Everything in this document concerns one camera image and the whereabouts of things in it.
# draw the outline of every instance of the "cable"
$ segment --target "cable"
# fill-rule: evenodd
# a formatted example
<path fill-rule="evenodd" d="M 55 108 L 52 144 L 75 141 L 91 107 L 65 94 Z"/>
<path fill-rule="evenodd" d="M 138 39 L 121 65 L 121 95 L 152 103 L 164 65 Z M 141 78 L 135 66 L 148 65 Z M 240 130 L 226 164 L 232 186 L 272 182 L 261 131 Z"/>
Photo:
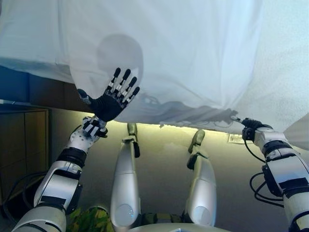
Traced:
<path fill-rule="evenodd" d="M 283 199 L 269 198 L 269 197 L 263 196 L 262 194 L 258 193 L 258 191 L 255 190 L 255 189 L 253 188 L 252 182 L 253 182 L 254 178 L 256 178 L 258 175 L 262 175 L 262 174 L 264 174 L 264 173 L 257 173 L 257 174 L 255 174 L 255 175 L 253 175 L 253 176 L 251 177 L 250 182 L 249 182 L 249 185 L 250 185 L 251 190 L 252 190 L 257 196 L 262 197 L 262 198 L 264 198 L 264 199 L 266 199 L 266 200 L 275 201 L 275 202 L 282 202 Z"/>
<path fill-rule="evenodd" d="M 25 184 L 24 184 L 22 196 L 23 196 L 23 201 L 24 201 L 24 203 L 26 204 L 26 206 L 27 206 L 28 209 L 32 209 L 33 207 L 32 207 L 32 205 L 28 202 L 28 200 L 27 200 L 27 198 L 26 198 L 26 190 L 27 190 L 27 187 L 28 187 L 30 181 L 31 181 L 33 178 L 35 178 L 35 177 L 37 177 L 37 176 L 41 176 L 41 175 L 42 175 L 42 174 L 33 174 L 33 176 L 29 177 L 28 180 L 27 180 L 27 181 L 25 182 Z"/>
<path fill-rule="evenodd" d="M 13 186 L 12 186 L 10 192 L 9 192 L 9 195 L 7 196 L 7 198 L 5 199 L 5 201 L 3 202 L 3 210 L 4 210 L 5 214 L 6 214 L 6 216 L 8 217 L 8 219 L 9 219 L 12 223 L 16 224 L 17 221 L 15 220 L 15 218 L 14 218 L 14 217 L 11 215 L 11 213 L 9 212 L 7 203 L 8 203 L 8 201 L 10 200 L 11 195 L 12 195 L 12 193 L 14 192 L 14 189 L 16 188 L 16 186 L 18 185 L 18 183 L 19 183 L 20 181 L 22 181 L 23 179 L 28 178 L 28 177 L 30 177 L 30 176 L 34 176 L 34 175 L 38 175 L 38 174 L 45 175 L 46 173 L 47 173 L 47 172 L 37 172 L 37 173 L 33 173 L 33 174 L 28 174 L 28 175 L 25 175 L 25 176 L 23 176 L 23 177 L 21 177 L 21 178 L 19 178 L 18 180 L 15 181 L 15 183 L 13 184 Z"/>
<path fill-rule="evenodd" d="M 257 194 L 258 192 L 261 190 L 261 188 L 266 184 L 266 181 L 264 181 L 260 187 L 257 188 L 255 194 L 254 194 L 254 197 L 258 200 L 258 201 L 261 201 L 261 202 L 264 202 L 264 203 L 267 203 L 267 204 L 272 204 L 272 205 L 275 205 L 275 206 L 279 206 L 281 208 L 284 208 L 284 205 L 283 204 L 277 204 L 277 203 L 274 203 L 274 202 L 270 202 L 270 201 L 266 201 L 266 200 L 263 200 L 263 199 L 260 199 L 257 197 Z"/>
<path fill-rule="evenodd" d="M 261 162 L 263 162 L 263 163 L 266 163 L 264 160 L 262 160 L 261 158 L 258 158 L 251 150 L 250 150 L 250 148 L 248 147 L 248 145 L 247 145 L 247 141 L 244 139 L 244 141 L 245 141 L 245 146 L 246 146 L 246 148 L 248 149 L 248 151 L 251 153 L 251 155 L 253 155 L 255 158 L 257 158 L 259 161 L 261 161 Z"/>

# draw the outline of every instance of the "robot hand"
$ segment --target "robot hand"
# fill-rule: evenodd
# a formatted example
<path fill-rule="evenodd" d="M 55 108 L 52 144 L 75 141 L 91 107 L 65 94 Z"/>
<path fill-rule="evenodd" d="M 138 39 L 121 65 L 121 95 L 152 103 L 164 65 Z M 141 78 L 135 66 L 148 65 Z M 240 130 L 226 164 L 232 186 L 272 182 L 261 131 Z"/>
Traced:
<path fill-rule="evenodd" d="M 241 120 L 239 117 L 231 116 L 231 119 L 245 126 L 245 128 L 242 130 L 242 138 L 245 141 L 251 140 L 254 142 L 255 131 L 260 127 L 266 127 L 266 128 L 273 129 L 270 125 L 263 124 L 260 121 L 257 121 L 257 120 L 254 120 L 248 117 L 245 118 L 244 120 Z"/>
<path fill-rule="evenodd" d="M 104 122 L 116 118 L 140 90 L 139 87 L 136 87 L 130 95 L 129 93 L 136 83 L 137 78 L 133 77 L 130 83 L 127 84 L 128 77 L 131 74 L 131 70 L 127 69 L 122 80 L 117 82 L 120 72 L 120 68 L 115 70 L 113 79 L 110 81 L 103 95 L 97 99 L 92 99 L 84 90 L 78 89 L 78 93 L 83 102 L 85 102 L 89 108 L 93 110 L 95 115 Z"/>
<path fill-rule="evenodd" d="M 107 128 L 106 122 L 98 119 L 97 116 L 93 117 L 84 117 L 83 118 L 83 133 L 87 135 L 88 137 L 93 137 L 95 138 L 95 141 L 101 138 L 106 138 L 107 137 Z"/>

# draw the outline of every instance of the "white sheet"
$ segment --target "white sheet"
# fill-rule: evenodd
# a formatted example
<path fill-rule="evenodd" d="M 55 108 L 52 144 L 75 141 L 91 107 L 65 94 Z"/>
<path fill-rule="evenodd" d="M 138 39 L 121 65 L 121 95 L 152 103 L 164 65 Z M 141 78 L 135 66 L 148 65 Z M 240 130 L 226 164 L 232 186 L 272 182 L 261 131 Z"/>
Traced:
<path fill-rule="evenodd" d="M 0 65 L 73 83 L 57 0 L 2 0 Z"/>
<path fill-rule="evenodd" d="M 284 134 L 293 145 L 309 150 L 309 114 L 292 124 Z"/>
<path fill-rule="evenodd" d="M 240 132 L 228 120 L 238 114 L 284 131 L 309 111 L 305 0 L 3 4 L 0 65 L 72 82 L 70 62 L 93 97 L 114 65 L 143 73 L 142 92 L 117 120 Z M 105 49 L 120 44 L 131 50 Z"/>

